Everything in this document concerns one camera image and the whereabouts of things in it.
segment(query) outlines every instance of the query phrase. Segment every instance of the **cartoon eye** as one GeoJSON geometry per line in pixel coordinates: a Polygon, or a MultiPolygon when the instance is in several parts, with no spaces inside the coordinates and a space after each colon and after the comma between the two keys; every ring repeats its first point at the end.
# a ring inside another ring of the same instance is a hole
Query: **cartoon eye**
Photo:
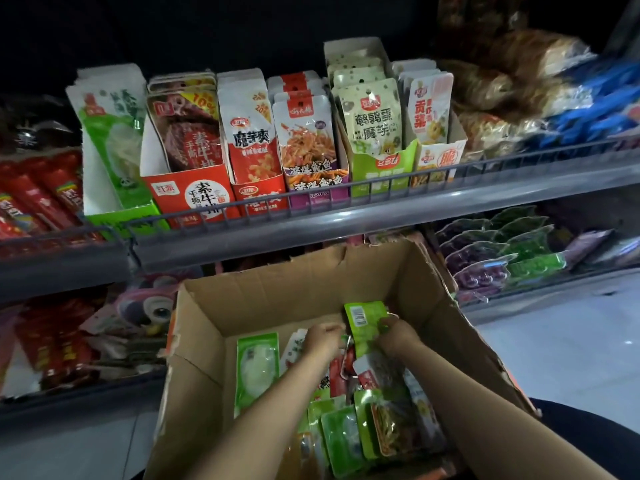
{"type": "Polygon", "coordinates": [[[163,286],[171,286],[178,284],[178,280],[176,280],[173,276],[158,276],[154,280],[153,288],[162,288],[163,286]]]}
{"type": "Polygon", "coordinates": [[[166,296],[151,296],[142,304],[151,323],[166,323],[171,319],[173,300],[166,296]]]}

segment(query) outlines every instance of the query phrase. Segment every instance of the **forearm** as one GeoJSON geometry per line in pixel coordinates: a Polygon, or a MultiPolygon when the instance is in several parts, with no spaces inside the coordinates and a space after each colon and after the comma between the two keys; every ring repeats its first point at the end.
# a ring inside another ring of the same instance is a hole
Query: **forearm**
{"type": "Polygon", "coordinates": [[[328,361],[302,355],[224,434],[192,480],[271,480],[328,361]]]}
{"type": "Polygon", "coordinates": [[[479,479],[613,480],[535,418],[422,343],[407,344],[400,359],[424,389],[479,479]]]}

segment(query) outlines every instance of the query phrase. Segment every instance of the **person's left hand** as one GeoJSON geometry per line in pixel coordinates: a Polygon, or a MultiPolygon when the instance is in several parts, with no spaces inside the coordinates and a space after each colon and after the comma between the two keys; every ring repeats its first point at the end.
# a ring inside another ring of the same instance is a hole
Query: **person's left hand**
{"type": "Polygon", "coordinates": [[[320,323],[307,331],[303,353],[317,355],[331,362],[340,354],[344,323],[320,323]]]}

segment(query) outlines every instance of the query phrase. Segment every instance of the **person's right hand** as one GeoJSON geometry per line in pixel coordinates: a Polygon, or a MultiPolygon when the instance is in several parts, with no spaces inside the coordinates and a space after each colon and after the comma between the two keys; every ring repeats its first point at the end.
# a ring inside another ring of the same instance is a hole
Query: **person's right hand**
{"type": "Polygon", "coordinates": [[[409,323],[397,317],[387,317],[380,320],[380,326],[386,328],[382,331],[376,343],[386,355],[392,358],[400,358],[402,350],[413,342],[420,342],[420,337],[409,323]]]}

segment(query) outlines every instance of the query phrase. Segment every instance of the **dark background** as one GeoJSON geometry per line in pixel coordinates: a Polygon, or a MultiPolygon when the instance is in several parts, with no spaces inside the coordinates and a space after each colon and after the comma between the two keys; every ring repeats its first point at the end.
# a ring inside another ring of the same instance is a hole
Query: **dark background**
{"type": "MultiPolygon", "coordinates": [[[[530,26],[604,48],[628,0],[531,0],[530,26]]],[[[2,0],[2,92],[63,95],[81,67],[146,76],[260,67],[324,72],[322,42],[382,37],[392,60],[428,54],[438,0],[2,0]]]]}

